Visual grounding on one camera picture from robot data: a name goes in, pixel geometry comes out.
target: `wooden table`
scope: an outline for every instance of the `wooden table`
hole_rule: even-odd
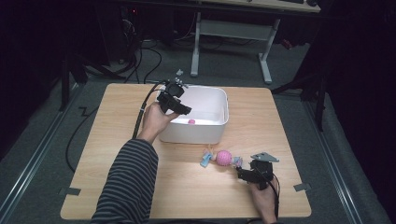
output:
[[[106,183],[108,170],[132,137],[139,108],[151,85],[110,84],[92,125],[61,211],[64,219],[90,219]],[[220,87],[227,92],[230,119],[215,150],[227,149],[244,159],[267,152],[278,159],[274,173],[281,186],[280,217],[308,217],[311,208],[301,184],[271,92],[264,88]],[[155,93],[148,102],[153,102]],[[206,145],[154,142],[160,162],[150,218],[258,217],[248,184],[233,167],[200,165]]]

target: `cable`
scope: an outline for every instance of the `cable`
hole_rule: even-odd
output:
[[[277,179],[276,175],[273,174],[273,177],[276,179],[277,182],[277,190],[275,189],[274,185],[271,183],[269,179],[265,177],[265,175],[262,174],[262,172],[259,170],[257,165],[253,168],[257,171],[259,171],[259,174],[262,176],[262,178],[265,180],[265,182],[268,183],[268,185],[271,187],[271,189],[274,191],[275,194],[275,216],[276,219],[278,218],[278,213],[279,213],[279,197],[280,197],[280,183],[279,180]]]
[[[127,46],[127,50],[126,50],[127,52],[126,52],[126,56],[125,56],[125,58],[129,61],[129,63],[125,67],[121,68],[118,71],[114,71],[114,72],[112,72],[112,71],[104,72],[104,70],[107,70],[107,69],[105,69],[102,66],[94,67],[94,69],[97,70],[99,73],[94,72],[91,69],[85,67],[84,69],[87,73],[95,75],[95,76],[108,75],[110,77],[116,77],[117,75],[127,72],[136,66],[136,57],[135,57],[134,53],[138,48],[141,48],[143,27],[139,21],[136,21],[135,22],[136,24],[132,24],[130,21],[128,21],[128,22],[129,22],[128,24],[130,24],[131,27],[134,28],[133,36],[131,37],[132,41],[129,44],[127,43],[128,46]]]
[[[146,39],[146,40],[143,40],[143,43],[147,43],[147,42],[154,42],[154,45],[153,46],[149,46],[149,47],[145,47],[146,49],[152,49],[152,48],[155,48],[155,47],[157,47],[157,45],[158,45],[158,41],[156,40],[156,39]]]
[[[84,109],[81,116],[84,116],[85,118],[84,118],[84,120],[77,126],[77,128],[74,130],[72,136],[71,136],[70,139],[69,139],[69,142],[67,143],[67,147],[66,147],[66,151],[65,151],[65,157],[66,157],[67,166],[70,168],[70,170],[71,170],[73,173],[76,171],[76,169],[73,168],[73,166],[70,164],[70,161],[69,161],[69,148],[70,148],[70,145],[71,145],[71,143],[72,143],[72,141],[73,141],[73,138],[75,137],[76,133],[77,133],[78,130],[81,128],[82,124],[84,124],[84,122],[85,122],[96,110],[98,110],[99,106],[97,106],[97,107],[96,107],[90,114],[88,114],[88,115],[85,115],[85,110],[87,109],[87,107],[80,107],[80,109],[81,109],[81,108]]]
[[[136,45],[134,45],[134,44],[131,44],[129,49],[128,49],[128,51],[133,51],[135,48],[138,48],[138,47]],[[128,62],[128,64],[125,67],[121,68],[120,70],[114,71],[114,72],[108,70],[107,68],[105,68],[105,67],[103,67],[101,65],[98,65],[98,64],[95,64],[93,62],[90,62],[90,61],[86,60],[85,58],[83,58],[82,56],[78,55],[78,57],[79,57],[79,59],[82,62],[87,63],[88,65],[92,66],[93,69],[98,71],[98,72],[95,72],[95,71],[92,71],[91,69],[89,69],[87,66],[83,66],[86,73],[94,75],[94,76],[107,75],[109,77],[116,77],[119,74],[122,74],[124,72],[127,72],[127,71],[131,70],[136,65],[136,57],[135,57],[134,54],[132,54],[130,56],[129,62]]]
[[[149,99],[150,95],[151,95],[153,92],[156,91],[155,88],[157,88],[160,84],[165,83],[165,81],[166,81],[166,80],[163,80],[163,81],[160,81],[160,82],[156,83],[156,84],[151,88],[151,90],[148,92],[148,95],[146,96],[146,99],[143,101],[143,104],[142,104],[142,106],[140,107],[139,115],[137,116],[137,120],[136,120],[136,125],[134,126],[134,135],[132,136],[132,139],[136,139],[136,137],[137,137],[137,132],[139,131],[139,127],[140,127],[140,122],[142,121],[143,114],[144,114],[144,112],[145,112],[146,105],[147,105],[147,102],[148,102],[148,99]]]
[[[129,78],[130,78],[134,73],[136,73],[137,84],[140,84],[139,76],[137,75],[137,68],[138,68],[138,67],[140,66],[140,64],[142,63],[142,57],[143,57],[143,56],[142,56],[142,49],[140,48],[139,63],[134,67],[134,71],[132,71],[131,74],[130,74],[127,78],[125,78],[124,83],[127,83],[128,80],[129,80]]]
[[[149,71],[149,72],[145,75],[145,78],[143,79],[143,84],[146,84],[146,80],[147,80],[148,76],[149,76],[156,68],[158,68],[158,66],[160,66],[161,62],[163,61],[163,56],[161,55],[160,52],[158,52],[157,50],[154,50],[154,49],[148,49],[148,50],[151,50],[151,51],[157,53],[158,56],[160,56],[160,61],[157,63],[157,65],[156,65],[153,69],[151,69],[151,71]]]
[[[208,37],[207,38],[207,40],[211,40],[211,39],[219,39],[219,44],[217,45],[217,46],[215,46],[214,48],[211,48],[211,49],[218,49],[218,48],[220,48],[222,45],[223,45],[223,43],[224,43],[224,38],[222,38],[222,37],[219,37],[219,36],[216,36],[216,37]],[[203,45],[201,45],[200,44],[200,48],[201,49],[210,49],[210,48],[205,48]]]
[[[246,46],[246,45],[251,45],[251,44],[255,44],[255,43],[259,42],[259,40],[249,39],[249,40],[247,40],[244,43],[238,43],[238,42],[235,42],[235,41],[230,41],[228,39],[230,39],[230,38],[224,38],[224,42],[228,43],[228,44],[238,45],[238,46]]]
[[[194,35],[188,36],[188,37],[186,37],[184,39],[180,39],[180,40],[178,40],[178,42],[181,42],[181,41],[187,42],[186,40],[188,40],[189,38],[192,38],[192,37],[194,37]],[[190,41],[190,42],[188,42],[188,44],[180,44],[178,42],[174,42],[174,43],[176,45],[178,45],[178,46],[181,46],[181,47],[189,47],[189,46],[194,45],[194,41]]]
[[[191,36],[194,36],[194,35],[190,35],[190,36],[187,36],[187,35],[189,35],[189,34],[191,33],[192,27],[193,27],[194,24],[195,24],[195,19],[196,19],[196,17],[197,17],[197,13],[195,12],[195,13],[194,13],[194,17],[192,18],[192,22],[191,22],[191,26],[190,26],[189,31],[188,31],[183,37],[178,38],[178,39],[175,39],[175,41],[182,40],[182,39],[185,39],[185,38],[190,38]]]

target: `striped sleeve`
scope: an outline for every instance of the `striped sleeve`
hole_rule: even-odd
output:
[[[147,223],[158,156],[145,140],[128,141],[108,173],[91,223]]]

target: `small pink ball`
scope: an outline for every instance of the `small pink ball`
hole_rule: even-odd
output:
[[[233,156],[227,150],[222,150],[218,152],[218,156],[216,157],[216,162],[218,163],[218,165],[222,166],[230,165],[232,160]]]

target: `person's arm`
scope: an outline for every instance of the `person's arm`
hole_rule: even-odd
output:
[[[277,186],[276,179],[274,178],[271,183]],[[249,183],[254,205],[259,212],[263,224],[279,223],[276,221],[275,215],[275,199],[276,194],[273,189],[268,187],[259,190],[258,184]]]
[[[147,223],[157,176],[158,156],[151,145],[177,114],[150,105],[136,139],[120,150],[108,173],[91,223]]]

